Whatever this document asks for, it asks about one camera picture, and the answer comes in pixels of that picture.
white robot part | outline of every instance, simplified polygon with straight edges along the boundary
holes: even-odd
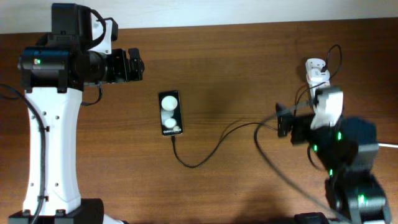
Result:
[[[96,19],[92,19],[92,28],[93,28],[93,40],[97,39],[98,37],[101,36],[101,34],[103,33],[103,26],[102,24],[97,21]],[[110,19],[105,20],[106,23],[106,32],[105,32],[105,36],[104,39],[101,41],[101,43],[99,43],[97,46],[93,47],[92,49],[89,49],[91,51],[95,51],[98,53],[103,53],[106,55],[110,55],[112,54],[112,40],[111,40],[111,36],[112,36],[112,25],[113,22]]]
[[[305,62],[307,70],[307,82],[310,88],[311,99],[315,97],[317,89],[330,87],[330,73],[328,70],[321,72],[326,65],[325,61],[318,58],[311,58]],[[341,112],[343,111],[343,92],[342,91],[326,91],[324,94],[318,95],[318,103],[313,106],[315,116],[311,123],[311,129],[317,129],[323,126],[336,125]]]
[[[114,220],[113,218],[104,214],[103,224],[124,224],[124,223],[119,220]]]
[[[55,215],[56,210],[70,213],[80,206],[76,178],[76,123],[82,92],[69,88],[58,93],[55,87],[35,87],[26,93],[45,127],[45,196],[39,215]],[[30,172],[23,209],[33,214],[40,189],[40,133],[36,118],[29,110]]]
[[[319,88],[330,87],[330,73],[328,70],[321,72],[322,68],[326,65],[325,61],[318,58],[311,58],[305,62],[305,69],[307,70],[307,82],[309,87],[317,86],[324,83],[318,87],[312,88],[310,90],[311,98],[315,97],[315,91]]]
[[[343,92],[324,93],[317,96],[318,103],[314,106],[315,116],[311,122],[311,129],[323,126],[333,127],[343,111]]]

wood grain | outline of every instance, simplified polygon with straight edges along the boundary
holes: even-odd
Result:
[[[276,102],[292,105],[305,84],[305,60],[325,58],[339,43],[344,67],[333,80],[345,114],[377,124],[378,140],[397,142],[398,19],[284,22],[238,26],[120,30],[113,48],[138,47],[144,80],[105,85],[96,106],[81,108],[77,176],[83,198],[102,198],[108,215],[130,223],[241,223],[325,212],[284,184],[252,140],[236,131],[199,169],[187,169],[160,133],[157,94],[180,90],[185,133],[180,157],[201,161],[227,125],[259,121]],[[0,82],[19,87],[16,64],[40,34],[0,35]],[[338,59],[332,55],[331,70]],[[85,100],[96,98],[87,88]],[[29,175],[29,126],[21,101],[1,101],[0,222],[22,208]],[[261,144],[294,181],[326,203],[326,172],[312,168],[306,147],[263,130]],[[398,150],[381,148],[374,173],[398,217]]]

white connector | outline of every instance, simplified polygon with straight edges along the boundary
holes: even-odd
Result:
[[[317,95],[317,104],[313,111],[315,116],[311,122],[311,130],[324,126],[333,127],[343,111],[343,92],[337,87],[322,90]]]
[[[106,24],[106,32],[105,32],[104,39],[97,46],[95,46],[89,50],[95,51],[98,53],[102,53],[102,54],[106,54],[106,55],[111,55],[112,54],[112,26],[113,26],[113,22],[112,22],[112,20],[105,20],[105,24]],[[93,27],[93,31],[92,31],[93,32],[93,40],[95,40],[102,35],[103,26],[96,19],[93,19],[92,27]]]
[[[310,58],[305,62],[305,69],[307,70],[307,82],[311,87],[314,87],[316,85],[319,85],[323,82],[324,84],[312,88],[310,90],[311,93],[311,99],[315,97],[315,91],[319,88],[326,88],[330,86],[329,78],[330,78],[330,73],[328,70],[325,72],[321,72],[322,68],[326,65],[325,61],[322,59],[318,58]]]

black wire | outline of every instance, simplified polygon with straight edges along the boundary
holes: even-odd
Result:
[[[40,131],[40,190],[39,190],[36,212],[34,213],[33,219],[30,223],[30,224],[35,224],[39,217],[39,213],[42,210],[43,203],[44,203],[44,190],[45,190],[45,186],[44,186],[45,185],[45,128],[44,128],[44,124],[43,124],[42,118],[40,117],[39,113],[33,107],[33,105],[26,99],[26,97],[24,97],[16,89],[14,89],[13,87],[11,87],[9,85],[0,83],[0,86],[8,89],[9,91],[11,91],[15,95],[17,95],[18,98],[22,99],[25,102],[26,106],[30,109],[30,111],[35,116],[35,119],[37,120],[37,123],[39,125],[39,131]]]
[[[36,46],[45,46],[46,44],[47,44],[47,42],[48,42],[48,36],[49,36],[49,34],[44,34],[43,36],[41,36],[38,40],[37,40],[37,42],[36,42]]]
[[[5,100],[18,100],[19,97],[10,97],[10,96],[4,96],[3,94],[0,94],[0,99],[5,99]]]
[[[308,156],[308,160],[311,162],[311,165],[312,165],[314,168],[316,168],[317,170],[320,170],[320,171],[326,171],[325,169],[322,169],[321,167],[318,167],[318,165],[316,165],[316,164],[313,162],[312,157],[311,157],[311,147],[310,147],[310,146],[309,146],[308,149],[307,149],[307,156]]]
[[[331,79],[332,79],[337,73],[339,73],[339,72],[341,71],[341,69],[343,68],[343,52],[341,51],[340,45],[335,44],[335,45],[333,45],[333,46],[329,49],[328,55],[326,56],[325,66],[322,68],[322,70],[325,69],[325,70],[323,71],[323,72],[325,72],[325,71],[328,69],[329,55],[330,55],[331,50],[333,50],[335,47],[338,47],[338,49],[339,49],[339,53],[340,53],[340,64],[339,64],[338,68],[336,69],[336,71],[333,73],[333,75],[329,78],[329,80],[331,80]],[[326,83],[326,82],[323,82],[323,83],[317,84],[317,85],[315,85],[315,86],[313,86],[313,87],[311,87],[311,88],[307,88],[306,90],[304,90],[304,91],[300,94],[300,96],[297,98],[297,101],[294,102],[294,104],[297,105],[297,104],[300,102],[300,99],[301,99],[301,97],[303,96],[304,93],[310,91],[312,88],[316,88],[316,87],[318,87],[318,86],[320,86],[320,85],[323,85],[323,84],[325,84],[325,83]],[[294,117],[296,117],[296,112],[297,112],[297,110],[294,110],[294,112],[293,112],[293,116],[294,116]]]
[[[197,164],[197,165],[195,165],[195,166],[188,165],[188,164],[184,163],[184,162],[179,158],[179,156],[178,156],[178,154],[177,154],[177,150],[176,150],[176,148],[175,148],[175,136],[172,136],[173,151],[174,151],[175,158],[176,158],[183,166],[185,166],[185,167],[188,167],[188,168],[191,168],[191,169],[198,168],[198,167],[202,166],[204,163],[206,163],[206,162],[214,155],[214,153],[215,153],[215,152],[217,151],[217,149],[220,147],[221,143],[224,142],[225,138],[226,138],[229,134],[231,134],[232,132],[236,131],[236,130],[239,129],[239,128],[243,128],[243,127],[245,127],[245,126],[247,126],[247,125],[251,125],[251,124],[260,124],[260,123],[258,123],[258,122],[246,123],[246,124],[242,124],[242,125],[240,125],[240,126],[234,128],[234,129],[230,130],[228,133],[226,133],[226,134],[220,139],[220,141],[218,142],[217,146],[214,148],[213,152],[211,152],[211,153],[209,154],[209,156],[207,156],[203,161],[201,161],[199,164]],[[274,130],[274,131],[277,131],[277,130],[278,130],[278,129],[273,128],[273,127],[271,127],[271,126],[269,126],[269,125],[266,125],[266,124],[263,124],[263,126],[269,128],[269,129],[271,129],[271,130]]]
[[[98,99],[94,103],[81,102],[82,106],[91,106],[91,105],[94,105],[94,104],[100,102],[100,100],[102,99],[102,95],[103,95],[103,89],[102,89],[101,84],[98,84],[97,87],[98,87]]]
[[[256,130],[254,131],[254,143],[258,149],[258,151],[260,152],[261,156],[264,158],[264,160],[268,163],[268,165],[271,167],[271,169],[283,180],[286,182],[286,184],[288,184],[289,186],[291,186],[293,189],[295,189],[297,192],[299,192],[300,194],[302,194],[305,198],[311,200],[313,203],[317,204],[319,207],[328,210],[332,213],[334,213],[340,220],[342,221],[346,221],[348,223],[351,223],[351,221],[349,219],[347,219],[346,217],[344,217],[342,214],[340,214],[339,212],[337,212],[334,209],[331,209],[329,207],[327,207],[326,205],[322,204],[320,201],[318,201],[315,197],[312,197],[310,194],[306,193],[306,191],[304,191],[303,189],[301,189],[297,184],[295,184],[293,181],[291,181],[281,170],[279,170],[279,168],[267,157],[267,154],[261,149],[261,146],[259,144],[258,141],[258,132],[261,128],[261,126],[263,124],[265,124],[266,122],[268,122],[270,119],[273,118],[277,118],[279,116],[282,116],[284,114],[290,113],[292,110],[297,110],[299,108],[308,106],[311,104],[311,101],[307,101],[305,103],[299,104],[299,105],[295,105],[293,107],[291,107],[290,109],[286,109],[283,111],[280,111],[276,114],[273,114],[272,116],[269,116],[268,118],[264,119],[263,121],[261,121],[258,125]]]

